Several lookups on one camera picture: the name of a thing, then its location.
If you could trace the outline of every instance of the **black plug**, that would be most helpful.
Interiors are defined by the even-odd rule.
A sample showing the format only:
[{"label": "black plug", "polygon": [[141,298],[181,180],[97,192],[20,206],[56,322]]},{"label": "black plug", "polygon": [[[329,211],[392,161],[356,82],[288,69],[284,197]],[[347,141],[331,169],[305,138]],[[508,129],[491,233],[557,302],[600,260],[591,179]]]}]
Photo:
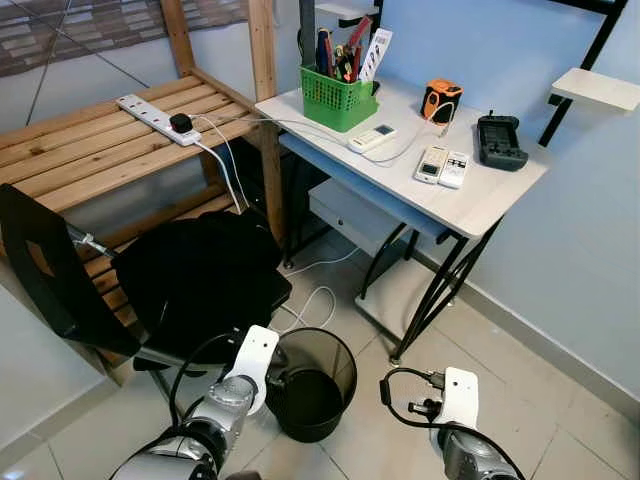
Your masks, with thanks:
[{"label": "black plug", "polygon": [[169,123],[175,132],[187,133],[193,129],[191,119],[184,113],[177,113],[169,119]]}]

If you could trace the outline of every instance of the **wooden post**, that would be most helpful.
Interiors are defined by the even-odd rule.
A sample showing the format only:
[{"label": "wooden post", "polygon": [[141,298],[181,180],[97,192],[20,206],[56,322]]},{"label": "wooden post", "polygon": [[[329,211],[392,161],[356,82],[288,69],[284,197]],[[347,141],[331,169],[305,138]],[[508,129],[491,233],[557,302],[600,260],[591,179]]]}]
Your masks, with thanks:
[{"label": "wooden post", "polygon": [[161,0],[162,15],[167,26],[169,40],[176,68],[181,77],[191,74],[191,69],[195,66],[193,50],[189,40],[189,27],[184,17],[181,0]]},{"label": "wooden post", "polygon": [[[249,36],[256,87],[256,101],[276,94],[275,60],[273,50],[273,0],[249,0]],[[285,236],[282,210],[282,175],[278,128],[264,123],[260,128],[260,152],[271,233],[282,245]]]}]

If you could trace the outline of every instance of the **green plastic basket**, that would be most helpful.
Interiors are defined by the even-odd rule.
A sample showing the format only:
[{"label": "green plastic basket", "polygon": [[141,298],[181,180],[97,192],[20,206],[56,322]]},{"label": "green plastic basket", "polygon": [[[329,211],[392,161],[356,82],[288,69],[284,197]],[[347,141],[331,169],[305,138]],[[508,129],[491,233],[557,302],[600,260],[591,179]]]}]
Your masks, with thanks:
[{"label": "green plastic basket", "polygon": [[304,116],[346,132],[378,110],[372,82],[344,83],[300,67]]}]

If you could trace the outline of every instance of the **power strip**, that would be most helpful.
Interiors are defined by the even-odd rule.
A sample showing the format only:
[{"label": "power strip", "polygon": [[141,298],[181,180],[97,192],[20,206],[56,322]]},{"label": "power strip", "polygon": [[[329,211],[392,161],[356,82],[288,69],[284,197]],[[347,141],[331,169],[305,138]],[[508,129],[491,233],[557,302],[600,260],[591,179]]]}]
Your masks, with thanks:
[{"label": "power strip", "polygon": [[171,123],[169,122],[170,116],[168,114],[162,110],[158,110],[137,95],[125,95],[124,97],[120,97],[116,103],[120,105],[120,108],[129,112],[138,120],[142,120],[151,128],[158,130],[183,147],[193,145],[202,138],[200,132],[196,132],[195,130],[189,130],[186,133],[176,132],[173,127],[171,127]]}]

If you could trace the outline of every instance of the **wastebasket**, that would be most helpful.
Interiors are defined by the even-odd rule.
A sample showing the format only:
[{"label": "wastebasket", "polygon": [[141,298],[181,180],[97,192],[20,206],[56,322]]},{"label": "wastebasket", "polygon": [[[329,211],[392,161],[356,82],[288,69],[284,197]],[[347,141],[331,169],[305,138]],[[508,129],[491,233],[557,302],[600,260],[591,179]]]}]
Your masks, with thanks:
[{"label": "wastebasket", "polygon": [[353,354],[333,333],[300,328],[280,337],[267,373],[267,406],[282,430],[317,442],[340,422],[356,391]]}]

